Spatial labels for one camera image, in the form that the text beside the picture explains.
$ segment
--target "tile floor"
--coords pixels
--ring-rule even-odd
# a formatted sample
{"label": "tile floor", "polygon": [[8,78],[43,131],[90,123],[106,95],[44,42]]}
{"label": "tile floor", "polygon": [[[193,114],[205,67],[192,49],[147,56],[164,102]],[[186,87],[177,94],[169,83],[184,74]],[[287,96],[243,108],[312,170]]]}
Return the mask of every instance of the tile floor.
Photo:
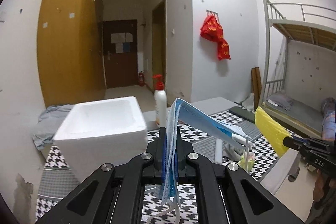
{"label": "tile floor", "polygon": [[142,112],[155,110],[154,95],[145,86],[124,86],[121,88],[108,89],[105,93],[105,99],[114,99],[126,96],[136,97]]}
{"label": "tile floor", "polygon": [[300,172],[294,182],[285,179],[275,197],[302,221],[306,221],[313,202],[316,172],[310,172],[303,162],[299,163]]}

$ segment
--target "white box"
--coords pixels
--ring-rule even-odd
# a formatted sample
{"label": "white box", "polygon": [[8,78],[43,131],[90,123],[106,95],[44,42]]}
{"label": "white box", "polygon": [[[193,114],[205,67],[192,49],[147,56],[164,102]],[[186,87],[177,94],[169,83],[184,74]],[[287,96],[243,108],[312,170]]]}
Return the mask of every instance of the white box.
{"label": "white box", "polygon": [[135,97],[77,104],[54,136],[80,182],[100,165],[128,163],[147,148],[147,127]]}

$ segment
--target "red bottle cap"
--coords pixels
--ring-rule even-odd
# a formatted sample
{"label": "red bottle cap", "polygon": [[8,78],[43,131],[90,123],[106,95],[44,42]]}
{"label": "red bottle cap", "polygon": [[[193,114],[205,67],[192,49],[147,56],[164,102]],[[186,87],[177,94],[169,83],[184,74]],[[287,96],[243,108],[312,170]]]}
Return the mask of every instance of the red bottle cap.
{"label": "red bottle cap", "polygon": [[153,79],[157,79],[155,90],[164,90],[165,84],[162,82],[162,75],[153,75]]}

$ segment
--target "silver screw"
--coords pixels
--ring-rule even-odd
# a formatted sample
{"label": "silver screw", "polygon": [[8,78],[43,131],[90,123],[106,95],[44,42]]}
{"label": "silver screw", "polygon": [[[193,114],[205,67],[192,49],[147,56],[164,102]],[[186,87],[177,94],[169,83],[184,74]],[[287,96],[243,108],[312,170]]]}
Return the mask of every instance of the silver screw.
{"label": "silver screw", "polygon": [[238,164],[230,163],[230,164],[229,164],[229,169],[230,169],[231,171],[236,171],[236,170],[238,170]]}
{"label": "silver screw", "polygon": [[112,164],[103,164],[100,167],[104,172],[110,171],[112,169]]}
{"label": "silver screw", "polygon": [[141,155],[141,158],[143,158],[144,160],[149,160],[150,158],[152,157],[152,154],[151,153],[143,153]]}
{"label": "silver screw", "polygon": [[197,154],[197,153],[190,153],[190,154],[188,155],[188,157],[189,157],[189,159],[191,159],[191,160],[196,160],[196,159],[198,159],[198,154]]}

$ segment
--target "blue face mask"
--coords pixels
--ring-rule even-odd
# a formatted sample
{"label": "blue face mask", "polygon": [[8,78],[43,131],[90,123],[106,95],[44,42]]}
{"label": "blue face mask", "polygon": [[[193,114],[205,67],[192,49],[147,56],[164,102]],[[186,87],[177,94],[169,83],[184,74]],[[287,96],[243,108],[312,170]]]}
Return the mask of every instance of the blue face mask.
{"label": "blue face mask", "polygon": [[170,198],[173,197],[174,204],[178,204],[178,206],[181,207],[176,183],[176,176],[178,176],[176,136],[179,120],[211,136],[224,140],[226,143],[229,143],[238,149],[244,147],[232,138],[232,134],[239,134],[246,140],[251,138],[243,131],[233,130],[233,127],[209,117],[188,102],[177,98],[174,101],[167,118],[166,149],[164,152],[165,155],[163,155],[163,158],[165,158],[165,166],[163,166],[165,168],[163,170],[164,183],[157,186],[155,196],[162,200],[162,204],[171,203]]}

